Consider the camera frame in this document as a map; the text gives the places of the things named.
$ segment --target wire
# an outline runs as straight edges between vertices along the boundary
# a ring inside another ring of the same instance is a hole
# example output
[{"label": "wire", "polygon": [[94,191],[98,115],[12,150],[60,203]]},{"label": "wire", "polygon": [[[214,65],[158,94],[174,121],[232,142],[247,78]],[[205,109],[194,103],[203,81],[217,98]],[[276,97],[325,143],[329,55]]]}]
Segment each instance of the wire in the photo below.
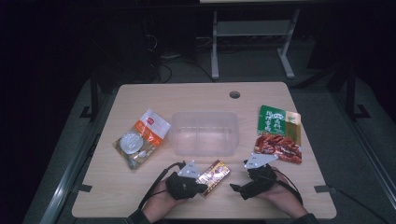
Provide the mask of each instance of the wire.
[{"label": "wire", "polygon": [[297,189],[297,187],[293,184],[293,182],[291,182],[291,180],[290,180],[286,175],[284,175],[282,172],[280,172],[280,171],[278,171],[278,170],[273,170],[273,171],[278,172],[278,173],[280,173],[281,175],[283,175],[283,176],[294,186],[294,188],[297,190],[297,192],[299,192],[298,189]]},{"label": "wire", "polygon": [[184,61],[184,62],[167,62],[167,63],[190,63],[190,64],[195,65],[195,66],[197,66],[198,68],[200,68],[200,69],[205,73],[205,75],[206,75],[207,77],[209,77],[209,79],[210,79],[212,82],[215,82],[215,79],[213,79],[212,76],[210,76],[210,75],[206,72],[206,70],[205,70],[201,65],[199,65],[199,64],[197,64],[197,63],[192,63],[192,62],[188,62],[188,61]]},{"label": "wire", "polygon": [[157,39],[157,37],[155,37],[155,35],[146,35],[146,37],[148,37],[148,39],[150,39],[150,38],[154,39],[154,46],[152,48],[148,49],[149,51],[153,52],[158,46],[158,39]]},{"label": "wire", "polygon": [[[269,181],[271,181],[271,182],[273,182],[273,183],[277,183],[277,184],[279,184],[280,186],[282,186],[283,188],[285,188],[285,189],[287,189],[287,190],[292,190],[292,187],[290,187],[287,183],[285,183],[285,182],[283,182],[283,181],[281,181],[281,180],[273,180],[273,179],[271,179],[271,178],[269,178],[269,177],[267,177],[267,176],[264,176],[264,175],[258,175],[258,177],[259,178],[262,178],[262,179],[266,179],[266,180],[269,180]],[[297,194],[300,194],[300,192],[297,190],[297,188],[295,188],[295,191],[296,191],[296,193]]]},{"label": "wire", "polygon": [[143,205],[145,205],[146,201],[152,196],[151,192],[154,191],[154,189],[158,186],[161,180],[163,180],[163,177],[169,172],[170,169],[172,169],[174,166],[178,166],[178,168],[181,170],[184,166],[186,165],[186,162],[176,162],[170,165],[168,168],[164,169],[163,172],[157,177],[157,179],[154,181],[154,183],[151,185],[149,188],[148,192],[146,195],[143,197],[142,201],[140,202],[138,208],[142,209]]},{"label": "wire", "polygon": [[161,191],[159,191],[159,192],[153,193],[153,194],[151,194],[149,197],[152,197],[152,196],[157,195],[157,194],[160,194],[160,193],[164,193],[164,192],[166,192],[166,191],[168,191],[168,189],[161,190]]},{"label": "wire", "polygon": [[389,222],[387,222],[383,217],[381,217],[378,213],[376,213],[373,209],[369,208],[368,206],[366,206],[365,204],[359,202],[358,200],[354,199],[352,196],[348,195],[347,193],[345,193],[344,191],[330,185],[327,184],[326,185],[331,188],[331,189],[335,189],[337,192],[340,192],[341,194],[343,194],[344,196],[346,196],[349,200],[351,200],[354,203],[357,203],[358,205],[362,206],[363,208],[365,208],[367,211],[371,212],[373,215],[375,215],[376,217],[378,217],[381,221],[383,221],[386,224],[390,224]]},{"label": "wire", "polygon": [[181,54],[175,54],[175,55],[170,55],[170,56],[161,56],[161,59],[164,59],[166,61],[171,61],[171,60],[178,59],[181,57],[182,57]]},{"label": "wire", "polygon": [[165,68],[167,68],[167,69],[169,70],[169,77],[168,77],[165,81],[163,81],[163,78],[161,77],[161,74],[160,74],[160,73],[159,73],[159,75],[158,75],[158,79],[160,80],[160,83],[166,83],[166,82],[168,82],[168,81],[171,79],[171,77],[172,77],[172,75],[173,75],[172,69],[171,69],[170,67],[166,66],[166,65],[163,64],[163,63],[160,63],[159,66],[165,67]]},{"label": "wire", "polygon": [[200,45],[196,47],[196,52],[200,53],[200,52],[203,52],[205,49],[211,48],[212,43],[213,42],[212,42],[211,37],[197,37],[197,44],[200,44]]}]

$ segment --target person's arm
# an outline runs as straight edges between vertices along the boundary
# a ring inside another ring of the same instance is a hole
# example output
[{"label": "person's arm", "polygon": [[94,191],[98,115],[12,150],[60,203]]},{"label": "person's arm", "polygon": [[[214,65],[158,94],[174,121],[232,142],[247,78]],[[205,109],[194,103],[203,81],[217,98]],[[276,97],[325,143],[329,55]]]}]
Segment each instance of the person's arm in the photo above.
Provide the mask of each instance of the person's arm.
[{"label": "person's arm", "polygon": [[178,206],[186,200],[175,200],[168,191],[166,191],[165,180],[161,181],[153,191],[143,209],[137,209],[133,212],[126,222],[128,224],[150,224],[162,219],[172,208]]},{"label": "person's arm", "polygon": [[[276,176],[277,180],[289,184],[288,180],[286,180],[286,178],[279,172],[276,172]],[[290,191],[278,184],[274,184],[271,189],[260,193],[256,197],[273,203],[279,210],[286,213],[291,217],[291,219],[293,219],[293,224],[318,223],[315,216],[308,213]]]}]

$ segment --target table hole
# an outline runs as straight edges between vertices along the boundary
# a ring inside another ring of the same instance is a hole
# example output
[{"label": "table hole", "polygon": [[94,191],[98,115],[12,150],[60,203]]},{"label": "table hole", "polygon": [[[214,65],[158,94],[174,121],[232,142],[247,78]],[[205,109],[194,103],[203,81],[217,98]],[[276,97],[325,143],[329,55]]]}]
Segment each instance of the table hole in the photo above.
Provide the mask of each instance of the table hole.
[{"label": "table hole", "polygon": [[239,91],[230,91],[230,97],[233,99],[238,99],[241,97],[241,93],[239,93]]}]

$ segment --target metal frame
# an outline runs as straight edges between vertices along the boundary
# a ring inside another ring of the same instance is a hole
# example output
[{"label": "metal frame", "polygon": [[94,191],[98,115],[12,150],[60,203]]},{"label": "metal frame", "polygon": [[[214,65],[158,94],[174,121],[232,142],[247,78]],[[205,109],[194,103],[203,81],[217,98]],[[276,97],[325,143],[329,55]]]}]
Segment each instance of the metal frame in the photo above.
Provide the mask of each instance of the metal frame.
[{"label": "metal frame", "polygon": [[76,154],[67,165],[64,175],[52,196],[49,206],[41,218],[40,224],[56,223],[62,208],[67,201],[67,197],[74,187],[80,168],[84,165],[84,161],[90,152],[91,145],[96,139],[97,133],[100,133],[103,130],[107,119],[107,114],[105,113],[106,111],[109,111],[109,109],[105,109],[105,107],[112,106],[110,96],[104,95],[101,103],[103,109],[99,110],[95,119],[91,119],[88,124],[85,133],[82,135],[80,142],[78,143]]},{"label": "metal frame", "polygon": [[294,33],[300,9],[294,9],[291,20],[287,21],[218,21],[218,12],[213,13],[213,46],[211,54],[212,78],[219,79],[218,61],[218,36],[236,35],[284,35],[285,43],[281,49],[277,50],[280,61],[289,79],[294,78],[287,52],[290,41]]}]

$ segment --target black sleeve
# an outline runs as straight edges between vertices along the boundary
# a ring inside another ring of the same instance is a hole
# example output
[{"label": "black sleeve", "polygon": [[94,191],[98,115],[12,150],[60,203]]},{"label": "black sleeve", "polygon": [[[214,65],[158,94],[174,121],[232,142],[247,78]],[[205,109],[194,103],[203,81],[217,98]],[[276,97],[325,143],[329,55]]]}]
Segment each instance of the black sleeve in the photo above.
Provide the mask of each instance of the black sleeve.
[{"label": "black sleeve", "polygon": [[312,213],[295,219],[291,224],[318,224],[317,218]]},{"label": "black sleeve", "polygon": [[145,214],[140,209],[137,209],[125,219],[126,224],[151,224],[146,218]]}]

